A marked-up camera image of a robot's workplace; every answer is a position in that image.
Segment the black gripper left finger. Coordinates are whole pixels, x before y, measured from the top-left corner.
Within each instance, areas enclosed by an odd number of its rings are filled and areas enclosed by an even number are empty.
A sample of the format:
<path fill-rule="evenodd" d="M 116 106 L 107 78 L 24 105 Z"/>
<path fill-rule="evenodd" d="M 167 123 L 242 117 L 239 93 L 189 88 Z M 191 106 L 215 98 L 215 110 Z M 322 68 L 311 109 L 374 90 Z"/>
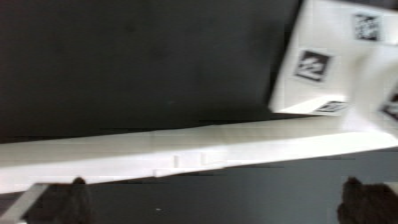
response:
<path fill-rule="evenodd" d="M 96 224 L 84 178 L 36 183 L 24 192 L 0 194 L 0 224 Z"/>

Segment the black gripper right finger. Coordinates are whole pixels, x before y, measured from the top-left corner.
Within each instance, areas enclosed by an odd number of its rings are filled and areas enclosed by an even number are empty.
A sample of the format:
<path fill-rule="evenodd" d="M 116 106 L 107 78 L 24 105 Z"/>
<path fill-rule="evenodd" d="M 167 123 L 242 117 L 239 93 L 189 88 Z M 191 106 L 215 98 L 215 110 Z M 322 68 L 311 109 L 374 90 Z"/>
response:
<path fill-rule="evenodd" d="M 349 177 L 336 213 L 338 224 L 398 224 L 398 193 L 390 185 Z"/>

